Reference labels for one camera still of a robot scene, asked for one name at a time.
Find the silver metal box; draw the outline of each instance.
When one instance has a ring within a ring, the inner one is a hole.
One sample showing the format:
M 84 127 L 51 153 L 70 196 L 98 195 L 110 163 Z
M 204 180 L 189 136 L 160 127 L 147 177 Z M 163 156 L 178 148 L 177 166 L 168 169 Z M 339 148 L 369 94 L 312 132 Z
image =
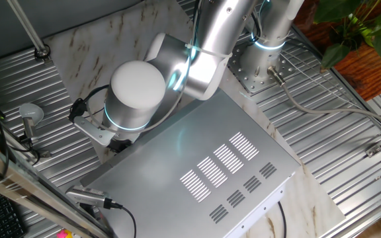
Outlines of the silver metal box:
M 239 237 L 299 167 L 229 96 L 194 101 L 82 179 L 136 218 L 138 237 Z M 133 224 L 103 210 L 119 237 Z

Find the gray wall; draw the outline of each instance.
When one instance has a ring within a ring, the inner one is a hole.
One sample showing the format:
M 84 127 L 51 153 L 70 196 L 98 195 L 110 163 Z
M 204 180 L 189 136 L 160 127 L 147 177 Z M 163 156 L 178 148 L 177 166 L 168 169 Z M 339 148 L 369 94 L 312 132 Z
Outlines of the gray wall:
M 41 38 L 125 9 L 140 0 L 19 0 Z M 0 57 L 33 47 L 5 0 L 0 0 Z

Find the marble surface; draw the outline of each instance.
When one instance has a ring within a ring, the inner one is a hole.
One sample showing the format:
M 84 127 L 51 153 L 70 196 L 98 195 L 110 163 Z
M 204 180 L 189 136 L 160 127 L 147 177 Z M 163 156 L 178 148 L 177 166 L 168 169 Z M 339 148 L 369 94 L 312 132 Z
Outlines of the marble surface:
M 264 115 L 241 84 L 227 69 L 220 88 L 226 92 L 260 127 L 275 139 L 295 160 L 302 164 L 273 124 Z M 320 237 L 345 216 L 329 195 L 302 164 L 286 183 L 281 204 L 286 216 L 287 237 Z M 283 220 L 278 206 L 271 208 L 241 238 L 283 237 Z
M 70 97 L 76 100 L 109 84 L 113 71 L 124 62 L 143 60 L 160 32 L 183 42 L 191 39 L 192 21 L 176 0 L 147 0 L 44 41 L 51 47 L 51 58 Z M 103 108 L 105 98 L 106 90 L 93 96 L 89 100 L 91 111 Z M 188 101 L 185 97 L 181 103 Z M 96 114 L 96 119 L 102 121 L 102 115 Z M 92 142 L 102 162 L 114 156 Z
M 86 97 L 95 87 L 106 85 L 112 72 L 125 61 L 142 60 L 158 32 L 166 32 L 187 42 L 191 37 L 191 28 L 191 21 L 175 0 L 151 0 L 62 32 L 45 39 L 45 42 L 52 49 L 52 59 L 68 93 L 76 99 Z M 302 164 L 228 69 L 220 88 Z M 104 93 L 92 98 L 91 109 L 96 111 L 102 108 L 104 98 Z M 182 100 L 179 108 L 189 101 L 189 98 Z M 94 145 L 102 161 L 114 155 Z M 286 183 L 281 203 L 288 238 L 319 237 L 345 219 L 304 165 Z M 282 216 L 278 206 L 274 206 L 242 238 L 279 238 L 282 233 Z

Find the pink object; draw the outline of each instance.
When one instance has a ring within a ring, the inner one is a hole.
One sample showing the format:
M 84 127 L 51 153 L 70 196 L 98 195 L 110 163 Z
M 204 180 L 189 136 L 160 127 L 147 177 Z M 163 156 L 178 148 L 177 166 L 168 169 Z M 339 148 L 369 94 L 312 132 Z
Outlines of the pink object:
M 61 230 L 58 234 L 57 234 L 57 238 L 66 238 L 69 234 L 67 232 L 65 232 L 64 230 Z

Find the robotic arm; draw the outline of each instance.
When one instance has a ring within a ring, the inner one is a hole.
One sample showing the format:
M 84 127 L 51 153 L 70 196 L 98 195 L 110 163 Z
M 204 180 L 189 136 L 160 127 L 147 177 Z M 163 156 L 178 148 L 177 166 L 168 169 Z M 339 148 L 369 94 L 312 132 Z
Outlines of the robotic arm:
M 253 34 L 255 43 L 242 58 L 251 70 L 260 72 L 259 77 L 268 77 L 267 68 L 280 63 L 276 59 L 302 2 L 263 3 L 261 22 L 255 22 L 260 32 Z M 111 138 L 134 142 L 140 133 L 166 119 L 183 93 L 198 100 L 209 99 L 220 84 L 233 47 L 256 3 L 257 0 L 198 0 L 190 42 L 158 34 L 145 61 L 130 61 L 114 71 L 103 122 L 99 124 L 104 130 L 80 116 L 73 122 L 103 146 Z

